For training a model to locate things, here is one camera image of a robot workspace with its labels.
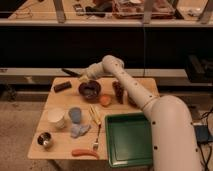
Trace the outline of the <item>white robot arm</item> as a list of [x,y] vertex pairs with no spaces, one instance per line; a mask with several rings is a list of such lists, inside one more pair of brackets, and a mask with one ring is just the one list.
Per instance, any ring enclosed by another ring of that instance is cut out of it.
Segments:
[[154,171],[202,171],[191,113],[173,95],[156,96],[124,70],[124,62],[106,55],[86,68],[80,80],[113,75],[150,121]]

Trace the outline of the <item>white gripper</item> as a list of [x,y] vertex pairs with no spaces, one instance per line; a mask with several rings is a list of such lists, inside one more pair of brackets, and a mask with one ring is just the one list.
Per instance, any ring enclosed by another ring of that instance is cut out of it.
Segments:
[[101,63],[94,63],[83,70],[79,80],[80,81],[89,81],[97,80],[105,74],[103,65]]

